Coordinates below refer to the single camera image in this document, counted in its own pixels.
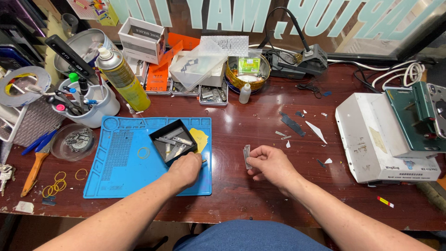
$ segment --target pen holder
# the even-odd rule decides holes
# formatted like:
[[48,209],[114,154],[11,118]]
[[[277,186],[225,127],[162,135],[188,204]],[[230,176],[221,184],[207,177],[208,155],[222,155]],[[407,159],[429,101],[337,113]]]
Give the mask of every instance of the pen holder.
[[[70,88],[75,88],[79,91],[79,83],[73,82],[71,83],[69,79],[62,82],[59,86],[59,90],[63,90],[63,86],[68,86]],[[53,110],[65,117],[71,119],[72,121],[84,124],[90,128],[98,128],[102,124],[103,116],[115,116],[120,109],[120,104],[116,99],[115,93],[105,84],[103,85],[105,98],[102,100],[101,87],[100,85],[89,86],[87,94],[84,96],[85,99],[88,100],[102,100],[98,102],[97,105],[92,105],[91,109],[80,116],[72,116],[66,110],[58,111],[55,105],[51,105]]]

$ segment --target white cap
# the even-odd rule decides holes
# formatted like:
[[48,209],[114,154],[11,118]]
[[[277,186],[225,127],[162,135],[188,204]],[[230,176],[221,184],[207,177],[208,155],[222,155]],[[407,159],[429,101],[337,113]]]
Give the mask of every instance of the white cap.
[[112,56],[112,53],[104,47],[99,48],[99,57],[102,59],[108,59]]

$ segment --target blue silicone mat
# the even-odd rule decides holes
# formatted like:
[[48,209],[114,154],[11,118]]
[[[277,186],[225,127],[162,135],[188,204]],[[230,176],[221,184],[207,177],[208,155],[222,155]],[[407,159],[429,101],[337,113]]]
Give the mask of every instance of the blue silicone mat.
[[[168,171],[149,134],[181,119],[188,128],[203,131],[209,138],[201,152],[203,159],[198,181],[178,196],[212,193],[212,121],[210,117],[126,118],[104,116],[95,160],[84,188],[85,199],[124,198],[152,183]],[[138,157],[142,147],[150,149],[146,159]]]

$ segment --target blue jeans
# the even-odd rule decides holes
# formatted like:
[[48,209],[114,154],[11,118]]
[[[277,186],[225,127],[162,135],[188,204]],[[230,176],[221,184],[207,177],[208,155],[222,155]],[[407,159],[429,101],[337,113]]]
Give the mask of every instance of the blue jeans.
[[278,222],[233,220],[200,235],[181,238],[174,251],[201,250],[330,250],[300,231]]

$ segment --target spray can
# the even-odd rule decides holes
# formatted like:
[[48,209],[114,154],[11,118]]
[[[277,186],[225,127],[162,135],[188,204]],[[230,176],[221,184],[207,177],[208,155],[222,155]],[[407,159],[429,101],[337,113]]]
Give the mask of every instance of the spray can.
[[99,48],[96,64],[135,111],[149,108],[149,97],[119,51]]

